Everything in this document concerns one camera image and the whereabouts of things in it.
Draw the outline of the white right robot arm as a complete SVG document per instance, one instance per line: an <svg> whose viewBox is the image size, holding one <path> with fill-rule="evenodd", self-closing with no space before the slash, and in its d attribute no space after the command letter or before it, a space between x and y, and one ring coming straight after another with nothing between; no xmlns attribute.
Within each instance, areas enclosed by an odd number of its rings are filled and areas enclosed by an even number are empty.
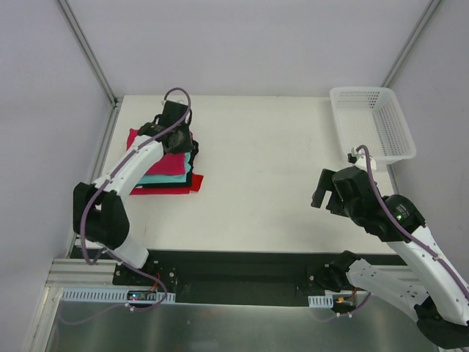
<svg viewBox="0 0 469 352"><path fill-rule="evenodd" d="M366 171L356 166L324 169L312 196L314 208L349 218L388 245L413 272L418 284L405 283L381 271L363 256L342 252L314 273L323 289L339 292L350 285L396 307L439 348L468 350L468 283L440 250L425 218L406 197L380 196Z"/></svg>

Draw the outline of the teal t shirt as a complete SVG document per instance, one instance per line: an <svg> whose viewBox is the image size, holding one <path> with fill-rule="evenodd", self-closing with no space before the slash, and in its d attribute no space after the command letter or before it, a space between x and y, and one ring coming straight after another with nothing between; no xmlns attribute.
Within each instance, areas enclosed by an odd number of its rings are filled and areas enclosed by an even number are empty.
<svg viewBox="0 0 469 352"><path fill-rule="evenodd" d="M138 182L139 186L146 186L150 184L160 183L185 183L189 173L193 169L192 154L185 154L185 174L183 175L145 175Z"/></svg>

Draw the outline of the red t shirt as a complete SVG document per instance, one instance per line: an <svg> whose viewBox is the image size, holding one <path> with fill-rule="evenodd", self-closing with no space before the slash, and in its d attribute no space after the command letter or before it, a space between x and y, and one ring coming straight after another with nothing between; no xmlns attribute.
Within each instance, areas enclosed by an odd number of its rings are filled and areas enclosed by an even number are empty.
<svg viewBox="0 0 469 352"><path fill-rule="evenodd" d="M199 192L204 180L203 175L194 174L192 185L181 188L134 188L131 195L182 195Z"/></svg>

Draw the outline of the white plastic laundry basket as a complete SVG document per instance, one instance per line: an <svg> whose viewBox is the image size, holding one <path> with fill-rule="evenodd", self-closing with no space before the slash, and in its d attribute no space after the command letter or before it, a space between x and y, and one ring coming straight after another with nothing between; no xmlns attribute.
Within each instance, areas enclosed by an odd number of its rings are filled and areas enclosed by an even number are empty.
<svg viewBox="0 0 469 352"><path fill-rule="evenodd" d="M335 87L330 90L341 151L366 145L379 164L416 156L416 146L395 93L385 87Z"/></svg>

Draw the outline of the pink t shirt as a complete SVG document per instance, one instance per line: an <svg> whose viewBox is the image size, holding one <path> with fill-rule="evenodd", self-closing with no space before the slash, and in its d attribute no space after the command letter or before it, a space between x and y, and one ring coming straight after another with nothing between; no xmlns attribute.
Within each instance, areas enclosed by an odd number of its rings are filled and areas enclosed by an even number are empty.
<svg viewBox="0 0 469 352"><path fill-rule="evenodd" d="M152 165L145 175L154 176L182 176L187 173L190 153L165 154L164 157Z"/></svg>

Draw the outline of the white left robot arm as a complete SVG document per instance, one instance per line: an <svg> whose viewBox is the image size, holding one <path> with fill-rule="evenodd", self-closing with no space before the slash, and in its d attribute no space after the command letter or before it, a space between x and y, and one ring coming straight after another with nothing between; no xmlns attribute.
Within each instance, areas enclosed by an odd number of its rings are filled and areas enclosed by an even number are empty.
<svg viewBox="0 0 469 352"><path fill-rule="evenodd" d="M191 108L167 100L154 120L143 124L125 154L107 173L73 190L73 230L82 244L91 241L131 265L129 275L138 285L148 285L155 268L149 251L130 234L125 202L151 168L168 154L189 153Z"/></svg>

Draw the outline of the black t shirt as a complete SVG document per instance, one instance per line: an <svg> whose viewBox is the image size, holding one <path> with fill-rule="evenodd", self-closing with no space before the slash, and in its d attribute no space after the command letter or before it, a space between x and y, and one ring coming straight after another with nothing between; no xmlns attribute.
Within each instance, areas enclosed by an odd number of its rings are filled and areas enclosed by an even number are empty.
<svg viewBox="0 0 469 352"><path fill-rule="evenodd" d="M199 153L199 143L196 141L193 141L193 149L189 153L192 154L192 162L194 163L195 157ZM189 187L192 185L192 176L193 176L193 169L189 173L189 176L187 177L187 180L185 183L160 183L160 184L150 184L146 186L139 186L138 184L136 185L136 188L181 188L181 187Z"/></svg>

